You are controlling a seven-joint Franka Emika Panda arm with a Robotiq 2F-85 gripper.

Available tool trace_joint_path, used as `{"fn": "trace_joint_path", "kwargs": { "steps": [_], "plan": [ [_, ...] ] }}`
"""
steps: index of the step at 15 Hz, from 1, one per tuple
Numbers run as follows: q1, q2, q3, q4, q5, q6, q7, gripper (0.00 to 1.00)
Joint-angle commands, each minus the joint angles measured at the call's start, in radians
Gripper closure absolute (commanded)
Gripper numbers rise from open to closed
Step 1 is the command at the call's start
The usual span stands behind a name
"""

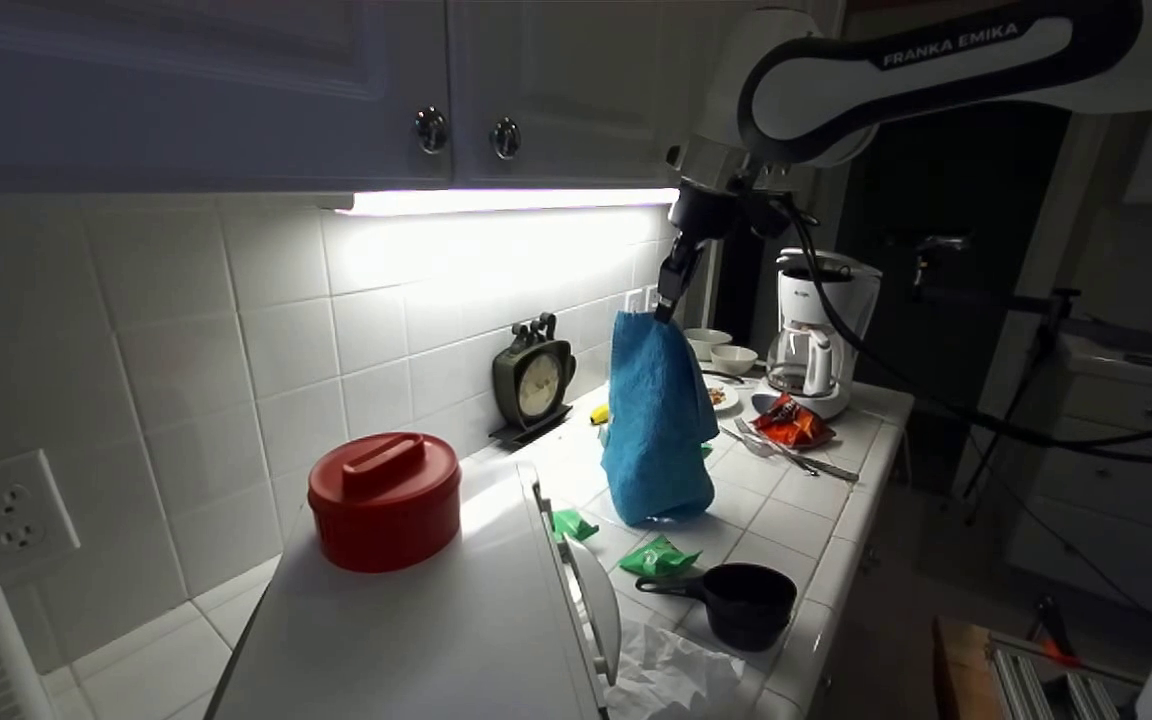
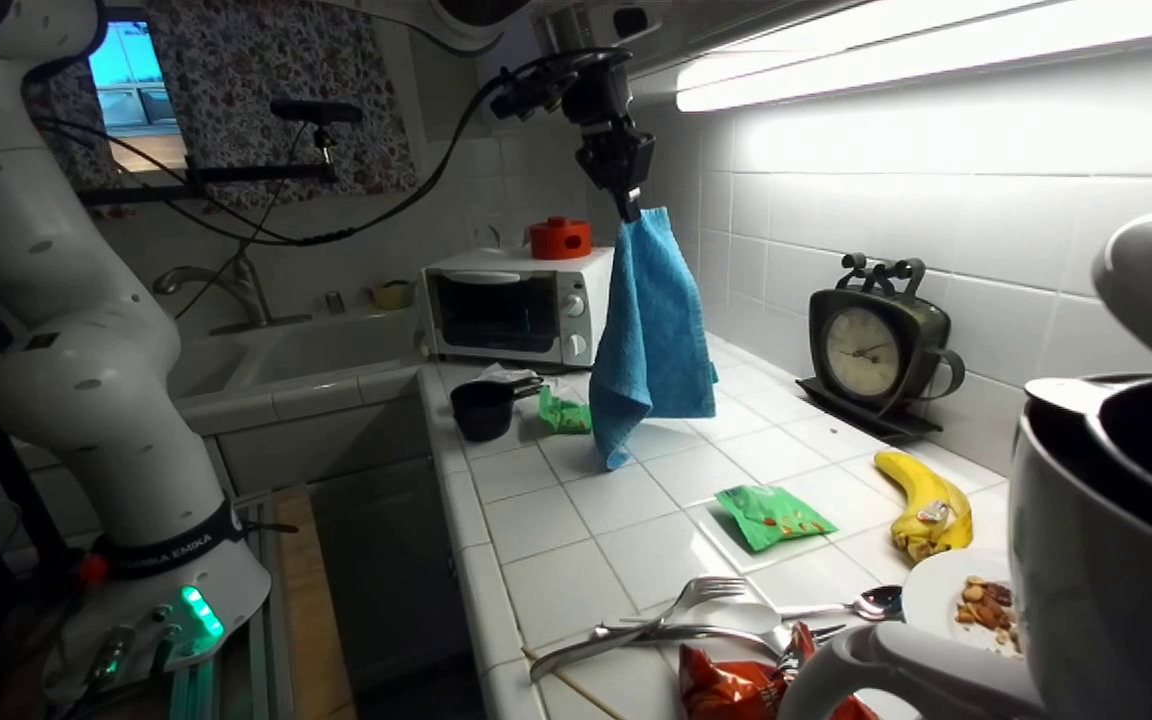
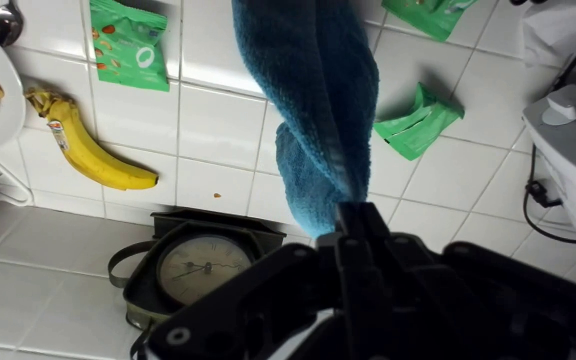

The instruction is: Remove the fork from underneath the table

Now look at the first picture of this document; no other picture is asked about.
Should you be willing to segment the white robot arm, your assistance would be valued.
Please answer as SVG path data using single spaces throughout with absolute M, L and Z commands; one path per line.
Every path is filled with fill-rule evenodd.
M 970 105 L 1152 112 L 1152 0 L 1004 0 L 867 39 L 817 35 L 781 6 L 738 14 L 671 156 L 655 312 L 671 314 L 708 240 L 788 229 L 783 166 L 849 163 L 881 122 Z

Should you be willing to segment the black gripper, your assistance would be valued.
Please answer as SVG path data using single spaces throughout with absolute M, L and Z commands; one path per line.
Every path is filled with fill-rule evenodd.
M 669 318 L 688 290 L 688 280 L 717 240 L 781 240 L 791 229 L 791 198 L 764 194 L 764 192 L 708 192 L 708 188 L 681 188 L 671 204 L 671 250 L 660 261 L 655 270 L 655 318 Z

